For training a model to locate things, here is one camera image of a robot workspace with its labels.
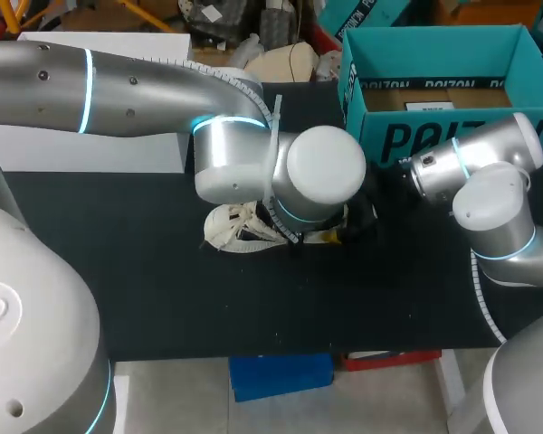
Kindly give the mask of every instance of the red crate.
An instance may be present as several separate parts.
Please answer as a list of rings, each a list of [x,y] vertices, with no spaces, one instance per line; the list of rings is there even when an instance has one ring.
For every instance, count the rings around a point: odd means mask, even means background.
[[[341,361],[347,371],[365,371],[366,369],[379,369],[388,368],[390,366],[429,362],[431,360],[440,359],[442,355],[443,352],[441,350],[412,351],[411,353],[404,353],[381,359],[348,359],[345,355],[342,355]]]

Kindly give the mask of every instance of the robot end effector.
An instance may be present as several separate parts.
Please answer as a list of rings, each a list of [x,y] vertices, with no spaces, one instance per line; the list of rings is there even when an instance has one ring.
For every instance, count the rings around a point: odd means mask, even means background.
[[[409,171],[427,202],[452,203],[488,278],[543,287],[543,228],[533,222],[527,197],[529,174],[541,166],[538,135],[516,113],[413,156]]]

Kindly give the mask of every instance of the blue plastic crate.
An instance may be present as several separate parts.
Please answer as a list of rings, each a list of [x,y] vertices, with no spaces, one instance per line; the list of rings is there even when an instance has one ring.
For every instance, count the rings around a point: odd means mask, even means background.
[[[237,402],[332,384],[329,354],[230,357],[229,373]]]

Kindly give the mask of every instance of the circular cap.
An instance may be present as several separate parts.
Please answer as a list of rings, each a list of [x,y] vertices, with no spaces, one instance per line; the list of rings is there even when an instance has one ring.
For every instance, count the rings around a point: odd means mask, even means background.
[[[454,196],[456,221],[468,231],[491,231],[519,214],[525,202],[525,183],[517,167],[498,162],[475,172]]]
[[[314,127],[301,133],[288,152],[288,174],[296,189],[316,203],[347,201],[366,174],[362,148],[336,127]]]

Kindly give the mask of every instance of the black cable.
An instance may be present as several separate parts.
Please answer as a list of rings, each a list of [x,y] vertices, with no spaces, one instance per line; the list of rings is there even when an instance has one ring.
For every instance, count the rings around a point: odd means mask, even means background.
[[[296,48],[296,44],[295,44],[295,43],[291,46],[290,56],[288,57],[288,61],[290,62],[291,79],[292,79],[293,82],[295,83],[295,82],[296,82],[296,77],[293,75],[293,68],[291,67],[291,53],[293,52],[293,49],[294,49],[294,48]]]

